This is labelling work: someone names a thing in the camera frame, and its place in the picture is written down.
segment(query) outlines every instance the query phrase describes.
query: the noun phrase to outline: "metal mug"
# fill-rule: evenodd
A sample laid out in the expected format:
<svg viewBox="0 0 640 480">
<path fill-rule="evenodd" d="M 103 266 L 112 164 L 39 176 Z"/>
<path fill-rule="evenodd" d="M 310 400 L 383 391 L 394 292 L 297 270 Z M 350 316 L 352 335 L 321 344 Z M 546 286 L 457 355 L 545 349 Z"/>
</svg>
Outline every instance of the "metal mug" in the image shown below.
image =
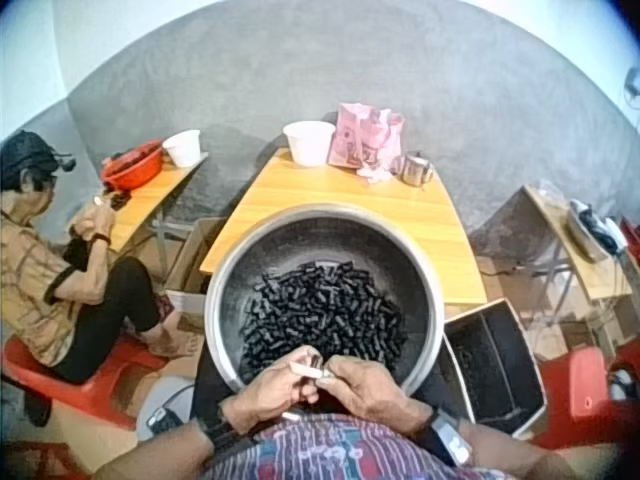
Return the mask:
<svg viewBox="0 0 640 480">
<path fill-rule="evenodd" d="M 404 156 L 402 181 L 412 187 L 421 187 L 433 176 L 431 162 L 420 152 L 409 152 Z"/>
</svg>

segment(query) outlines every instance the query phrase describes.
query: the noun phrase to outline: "fabric bag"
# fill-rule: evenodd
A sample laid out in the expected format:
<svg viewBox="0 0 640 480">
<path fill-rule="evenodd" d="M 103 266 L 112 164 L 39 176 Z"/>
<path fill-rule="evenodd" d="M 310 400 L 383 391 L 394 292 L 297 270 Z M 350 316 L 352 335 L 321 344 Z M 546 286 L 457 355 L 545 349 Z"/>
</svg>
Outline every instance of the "fabric bag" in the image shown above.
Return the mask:
<svg viewBox="0 0 640 480">
<path fill-rule="evenodd" d="M 367 172 L 397 173 L 402 169 L 400 134 L 404 118 L 390 109 L 361 103 L 342 103 L 329 164 Z"/>
</svg>

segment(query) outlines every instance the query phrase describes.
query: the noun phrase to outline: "wooden table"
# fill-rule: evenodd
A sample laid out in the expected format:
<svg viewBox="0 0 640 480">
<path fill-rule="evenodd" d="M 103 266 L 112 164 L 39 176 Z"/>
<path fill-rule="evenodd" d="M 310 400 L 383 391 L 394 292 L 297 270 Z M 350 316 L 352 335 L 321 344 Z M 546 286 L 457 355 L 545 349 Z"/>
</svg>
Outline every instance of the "wooden table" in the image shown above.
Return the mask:
<svg viewBox="0 0 640 480">
<path fill-rule="evenodd" d="M 579 247 L 572 240 L 567 227 L 568 204 L 554 204 L 546 200 L 532 187 L 525 187 L 525 192 L 540 211 L 557 239 L 549 275 L 547 275 L 542 294 L 545 294 L 561 263 L 560 252 L 562 250 L 564 250 L 567 255 L 567 263 L 571 267 L 572 274 L 575 274 L 577 277 L 590 303 L 631 293 L 631 288 L 618 262 L 615 262 L 612 258 L 607 258 L 601 262 L 593 263 L 580 251 Z M 557 315 L 566 298 L 569 283 L 570 281 L 565 285 L 558 305 L 555 307 L 554 316 Z"/>
<path fill-rule="evenodd" d="M 149 183 L 131 191 L 131 199 L 116 212 L 116 221 L 111 231 L 111 249 L 119 252 L 147 218 L 156 211 L 158 220 L 158 246 L 162 270 L 167 271 L 166 247 L 164 244 L 164 212 L 162 202 L 209 156 L 202 153 L 200 160 L 188 168 L 178 168 L 165 162 L 162 171 Z"/>
<path fill-rule="evenodd" d="M 409 187 L 396 178 L 371 185 L 353 170 L 299 167 L 291 160 L 288 149 L 278 150 L 258 175 L 200 270 L 213 273 L 229 249 L 260 220 L 289 207 L 321 202 L 369 209 L 412 237 L 438 273 L 446 304 L 486 303 L 469 241 L 437 175 L 421 189 Z"/>
</svg>

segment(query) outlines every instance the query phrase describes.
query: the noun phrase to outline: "white wall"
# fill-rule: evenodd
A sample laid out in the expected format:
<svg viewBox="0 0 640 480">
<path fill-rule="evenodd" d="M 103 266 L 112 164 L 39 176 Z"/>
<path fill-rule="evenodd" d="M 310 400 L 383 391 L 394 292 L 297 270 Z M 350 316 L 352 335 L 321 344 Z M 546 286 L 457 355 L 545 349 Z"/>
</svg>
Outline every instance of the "white wall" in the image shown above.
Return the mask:
<svg viewBox="0 0 640 480">
<path fill-rule="evenodd" d="M 0 16 L 0 140 L 66 97 L 51 2 L 14 1 Z"/>
<path fill-rule="evenodd" d="M 625 101 L 624 80 L 640 64 L 640 48 L 606 0 L 462 0 L 509 20 L 567 57 L 638 126 Z M 633 106 L 640 108 L 636 100 Z"/>
<path fill-rule="evenodd" d="M 56 40 L 67 91 L 152 30 L 218 1 L 56 0 Z"/>
</svg>

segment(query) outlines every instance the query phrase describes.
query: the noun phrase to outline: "white cup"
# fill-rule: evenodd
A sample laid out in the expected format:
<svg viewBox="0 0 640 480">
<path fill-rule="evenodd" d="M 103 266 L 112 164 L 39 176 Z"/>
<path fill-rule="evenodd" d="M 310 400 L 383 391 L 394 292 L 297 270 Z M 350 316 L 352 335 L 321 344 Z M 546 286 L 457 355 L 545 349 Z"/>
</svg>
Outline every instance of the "white cup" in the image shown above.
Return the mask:
<svg viewBox="0 0 640 480">
<path fill-rule="evenodd" d="M 200 160 L 200 130 L 177 133 L 162 142 L 162 148 L 177 167 L 191 167 Z"/>
<path fill-rule="evenodd" d="M 282 129 L 289 141 L 293 161 L 304 167 L 327 163 L 331 138 L 336 127 L 327 122 L 308 120 L 290 123 Z"/>
</svg>

